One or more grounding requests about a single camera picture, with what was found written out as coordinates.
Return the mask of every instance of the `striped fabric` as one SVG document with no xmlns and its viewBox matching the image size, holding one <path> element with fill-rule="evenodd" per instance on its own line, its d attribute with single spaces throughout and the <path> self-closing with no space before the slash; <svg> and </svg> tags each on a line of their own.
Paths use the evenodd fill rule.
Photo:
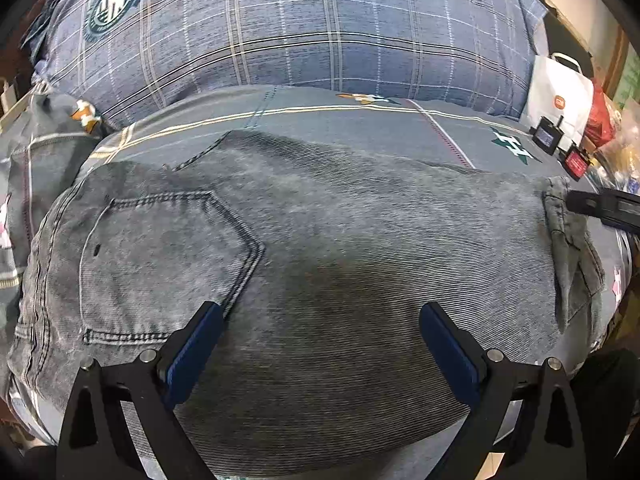
<svg viewBox="0 0 640 480">
<path fill-rule="evenodd" d="M 517 118 L 544 13 L 537 0 L 62 0 L 36 68 L 119 127 L 245 84 L 438 99 Z"/>
</svg>

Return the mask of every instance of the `red label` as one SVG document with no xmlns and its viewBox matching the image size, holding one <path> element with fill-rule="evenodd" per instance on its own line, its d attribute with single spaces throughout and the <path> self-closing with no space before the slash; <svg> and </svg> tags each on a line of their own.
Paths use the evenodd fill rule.
<svg viewBox="0 0 640 480">
<path fill-rule="evenodd" d="M 570 153 L 564 163 L 575 176 L 581 177 L 587 171 L 587 163 L 576 152 Z"/>
<path fill-rule="evenodd" d="M 564 100 L 564 97 L 561 97 L 559 95 L 554 97 L 554 106 L 558 110 L 564 110 L 564 107 L 566 106 L 566 101 Z"/>
</svg>

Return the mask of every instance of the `small screen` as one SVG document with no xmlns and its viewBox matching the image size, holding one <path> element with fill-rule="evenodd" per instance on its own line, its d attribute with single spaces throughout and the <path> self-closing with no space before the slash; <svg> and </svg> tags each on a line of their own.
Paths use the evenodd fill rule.
<svg viewBox="0 0 640 480">
<path fill-rule="evenodd" d="M 547 133 L 545 130 L 543 130 L 542 128 L 539 128 L 536 131 L 536 137 L 540 140 L 540 142 L 542 142 L 542 144 L 544 144 L 546 147 L 551 146 L 551 143 L 554 141 L 554 136 Z"/>
<path fill-rule="evenodd" d="M 577 152 L 569 153 L 564 163 L 578 178 L 583 176 L 584 172 L 587 171 L 587 163 L 582 160 Z"/>
</svg>

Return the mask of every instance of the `screw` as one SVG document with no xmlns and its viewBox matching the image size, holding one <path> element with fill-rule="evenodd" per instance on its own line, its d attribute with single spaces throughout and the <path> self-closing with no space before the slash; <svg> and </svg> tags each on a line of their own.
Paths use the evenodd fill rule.
<svg viewBox="0 0 640 480">
<path fill-rule="evenodd" d="M 85 372 L 88 372 L 89 370 L 91 370 L 91 367 L 94 365 L 94 362 L 95 360 L 91 356 L 83 357 L 82 360 L 80 361 L 80 367 Z"/>
<path fill-rule="evenodd" d="M 560 362 L 560 359 L 557 359 L 555 357 L 550 357 L 546 363 L 549 365 L 549 367 L 552 370 L 559 370 L 560 368 L 562 368 L 562 363 Z"/>
<path fill-rule="evenodd" d="M 491 348 L 491 350 L 486 353 L 486 356 L 494 363 L 499 363 L 504 359 L 504 354 L 495 348 Z"/>
<path fill-rule="evenodd" d="M 143 363 L 150 363 L 156 358 L 156 355 L 158 355 L 158 352 L 156 352 L 152 348 L 148 348 L 146 350 L 143 350 L 138 357 Z"/>
</svg>

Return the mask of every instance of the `back pocket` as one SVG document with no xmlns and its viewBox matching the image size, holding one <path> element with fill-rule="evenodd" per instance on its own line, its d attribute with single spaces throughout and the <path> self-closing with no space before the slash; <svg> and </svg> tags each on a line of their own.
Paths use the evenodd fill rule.
<svg viewBox="0 0 640 480">
<path fill-rule="evenodd" d="M 213 192 L 111 200 L 82 248 L 84 342 L 163 342 L 207 300 L 227 313 L 261 253 Z"/>
</svg>

